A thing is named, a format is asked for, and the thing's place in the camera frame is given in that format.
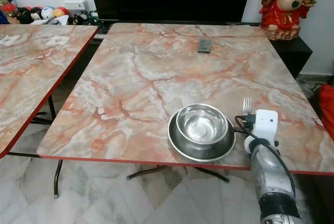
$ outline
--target wall socket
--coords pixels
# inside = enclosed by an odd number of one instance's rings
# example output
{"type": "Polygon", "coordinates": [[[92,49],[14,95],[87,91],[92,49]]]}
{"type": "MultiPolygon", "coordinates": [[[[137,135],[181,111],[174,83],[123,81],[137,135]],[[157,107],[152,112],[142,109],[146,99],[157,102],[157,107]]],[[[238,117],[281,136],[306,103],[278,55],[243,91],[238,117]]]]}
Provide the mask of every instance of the wall socket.
{"type": "Polygon", "coordinates": [[[86,0],[65,0],[64,7],[69,10],[86,10],[86,0]]]}

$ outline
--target white sticker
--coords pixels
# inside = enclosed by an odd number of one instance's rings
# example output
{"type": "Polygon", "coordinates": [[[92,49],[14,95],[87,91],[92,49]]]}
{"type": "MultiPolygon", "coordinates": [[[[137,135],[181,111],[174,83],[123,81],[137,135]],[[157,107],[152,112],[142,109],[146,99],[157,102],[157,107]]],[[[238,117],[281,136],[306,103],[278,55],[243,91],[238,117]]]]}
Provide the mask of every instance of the white sticker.
{"type": "Polygon", "coordinates": [[[46,45],[65,45],[68,40],[67,36],[54,36],[46,45]]]}
{"type": "Polygon", "coordinates": [[[13,44],[19,37],[20,37],[20,35],[13,35],[13,36],[6,35],[4,38],[2,38],[2,39],[0,40],[0,45],[10,46],[10,45],[12,45],[12,44],[13,44]]]}

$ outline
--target stainless steel bowl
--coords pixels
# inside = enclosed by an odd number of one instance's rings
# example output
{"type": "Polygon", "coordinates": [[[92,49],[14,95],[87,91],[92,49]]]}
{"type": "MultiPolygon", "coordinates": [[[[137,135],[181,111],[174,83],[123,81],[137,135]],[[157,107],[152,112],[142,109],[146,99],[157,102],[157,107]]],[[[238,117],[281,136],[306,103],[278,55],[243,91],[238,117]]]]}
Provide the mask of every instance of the stainless steel bowl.
{"type": "Polygon", "coordinates": [[[191,142],[209,145],[221,141],[228,131],[228,121],[217,108],[205,104],[191,104],[176,116],[179,132],[191,142]]]}
{"type": "Polygon", "coordinates": [[[168,138],[172,146],[184,157],[200,162],[211,162],[222,159],[227,156],[235,145],[236,134],[233,125],[229,119],[227,120],[227,132],[225,136],[218,142],[213,144],[199,144],[189,141],[180,133],[176,125],[176,112],[170,119],[168,124],[168,138]]]}

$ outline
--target red statue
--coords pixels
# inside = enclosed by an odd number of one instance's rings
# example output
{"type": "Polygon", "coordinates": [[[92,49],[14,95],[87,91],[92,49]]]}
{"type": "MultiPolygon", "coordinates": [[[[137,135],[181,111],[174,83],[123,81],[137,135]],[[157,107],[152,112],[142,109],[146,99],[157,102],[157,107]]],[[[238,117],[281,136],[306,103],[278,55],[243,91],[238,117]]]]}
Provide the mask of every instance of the red statue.
{"type": "Polygon", "coordinates": [[[262,0],[261,27],[270,40],[291,40],[300,31],[299,17],[303,19],[316,0],[262,0]]]}

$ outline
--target marble floor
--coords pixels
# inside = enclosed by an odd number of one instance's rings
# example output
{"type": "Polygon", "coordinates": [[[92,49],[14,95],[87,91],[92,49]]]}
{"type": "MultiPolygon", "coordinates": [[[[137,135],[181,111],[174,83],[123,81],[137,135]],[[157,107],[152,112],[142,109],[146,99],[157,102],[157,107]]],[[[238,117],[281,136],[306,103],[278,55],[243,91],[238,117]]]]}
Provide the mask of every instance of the marble floor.
{"type": "MultiPolygon", "coordinates": [[[[53,94],[57,111],[73,85],[68,81],[53,94]]],[[[47,126],[29,125],[13,151],[35,153],[46,131],[47,126]]],[[[56,166],[57,160],[50,159],[0,159],[0,224],[259,224],[248,171],[217,170],[231,180],[229,184],[183,167],[168,167],[128,181],[127,175],[152,166],[65,160],[60,196],[54,199],[56,166]]],[[[314,199],[295,179],[304,223],[320,223],[310,206],[314,199]]]]}

